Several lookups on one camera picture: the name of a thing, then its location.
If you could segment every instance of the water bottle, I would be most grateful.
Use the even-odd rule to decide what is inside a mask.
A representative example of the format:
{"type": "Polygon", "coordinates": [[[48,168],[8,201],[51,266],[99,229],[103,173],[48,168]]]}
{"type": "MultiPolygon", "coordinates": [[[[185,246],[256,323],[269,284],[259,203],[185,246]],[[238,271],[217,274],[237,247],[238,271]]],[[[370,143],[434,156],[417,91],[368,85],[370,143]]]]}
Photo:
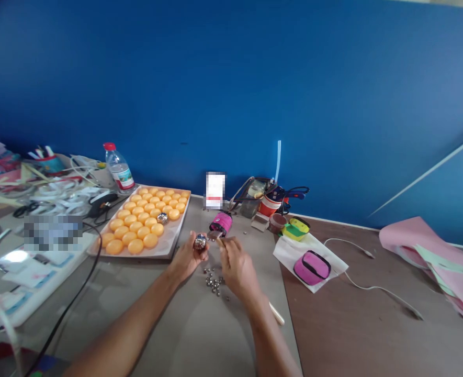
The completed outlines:
{"type": "Polygon", "coordinates": [[[125,158],[116,150],[114,143],[104,143],[104,149],[106,150],[107,169],[118,185],[120,193],[128,194],[129,190],[134,188],[135,182],[125,158]]]}

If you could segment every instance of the silver ball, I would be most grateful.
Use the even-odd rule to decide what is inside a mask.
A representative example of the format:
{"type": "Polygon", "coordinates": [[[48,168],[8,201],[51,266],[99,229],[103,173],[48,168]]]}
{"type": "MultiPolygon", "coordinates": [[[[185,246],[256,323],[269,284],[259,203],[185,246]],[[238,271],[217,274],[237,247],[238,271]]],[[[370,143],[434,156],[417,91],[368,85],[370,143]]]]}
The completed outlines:
{"type": "Polygon", "coordinates": [[[156,221],[158,221],[159,224],[165,225],[168,223],[168,215],[165,212],[161,212],[157,217],[156,221]]]}

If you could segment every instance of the wooden table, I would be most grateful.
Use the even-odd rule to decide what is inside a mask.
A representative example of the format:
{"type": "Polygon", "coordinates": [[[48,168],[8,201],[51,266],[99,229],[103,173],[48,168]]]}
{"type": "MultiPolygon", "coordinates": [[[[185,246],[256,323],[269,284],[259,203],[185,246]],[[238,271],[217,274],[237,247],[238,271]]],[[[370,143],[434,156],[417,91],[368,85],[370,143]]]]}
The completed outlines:
{"type": "Polygon", "coordinates": [[[348,265],[361,286],[387,288],[422,313],[414,319],[381,290],[360,290],[341,275],[317,293],[308,291],[281,266],[305,377],[463,376],[463,319],[419,269],[381,247],[378,233],[307,220],[320,241],[341,238],[354,246],[327,246],[348,265]]]}

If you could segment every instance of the pink pouch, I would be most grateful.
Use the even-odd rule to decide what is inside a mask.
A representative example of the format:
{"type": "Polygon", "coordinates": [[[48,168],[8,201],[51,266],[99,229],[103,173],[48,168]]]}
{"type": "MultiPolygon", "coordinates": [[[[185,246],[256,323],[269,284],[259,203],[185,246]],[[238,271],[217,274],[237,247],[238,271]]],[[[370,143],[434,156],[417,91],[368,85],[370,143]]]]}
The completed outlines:
{"type": "Polygon", "coordinates": [[[308,285],[315,285],[327,279],[331,265],[323,257],[308,250],[294,265],[294,273],[308,285]]]}

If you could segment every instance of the white tray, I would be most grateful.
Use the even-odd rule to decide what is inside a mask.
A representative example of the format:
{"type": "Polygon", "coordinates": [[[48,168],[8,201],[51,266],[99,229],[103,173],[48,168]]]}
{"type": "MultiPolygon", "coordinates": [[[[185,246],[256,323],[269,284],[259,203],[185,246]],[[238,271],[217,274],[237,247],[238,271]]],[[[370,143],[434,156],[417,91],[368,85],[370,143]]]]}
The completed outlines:
{"type": "MultiPolygon", "coordinates": [[[[177,238],[179,237],[179,232],[180,229],[183,226],[183,221],[184,218],[186,217],[186,213],[189,207],[189,201],[191,200],[191,191],[190,190],[180,190],[177,188],[170,188],[170,187],[157,187],[157,186],[145,186],[145,185],[139,185],[135,192],[133,192],[128,199],[123,203],[123,205],[116,211],[114,216],[109,220],[107,225],[103,228],[103,230],[100,232],[101,235],[111,232],[109,229],[109,223],[113,221],[116,218],[116,215],[120,210],[123,209],[125,203],[130,201],[130,197],[132,195],[135,195],[139,192],[140,189],[146,188],[146,189],[151,189],[151,188],[157,188],[159,190],[167,191],[167,190],[174,190],[175,193],[181,193],[182,191],[188,191],[189,192],[189,198],[186,203],[186,208],[184,209],[184,213],[181,214],[180,218],[177,221],[171,221],[169,220],[166,225],[164,225],[164,232],[161,235],[161,237],[158,238],[158,244],[152,248],[152,249],[147,249],[144,248],[142,252],[138,255],[132,255],[128,252],[127,247],[123,249],[121,253],[118,255],[111,255],[111,254],[106,254],[106,249],[103,248],[102,251],[100,252],[101,257],[111,257],[111,258],[154,258],[154,259],[170,259],[172,257],[172,253],[174,252],[175,246],[177,244],[177,238]]],[[[95,242],[93,245],[91,245],[87,249],[87,253],[89,255],[97,255],[98,251],[98,243],[95,242]]]]}

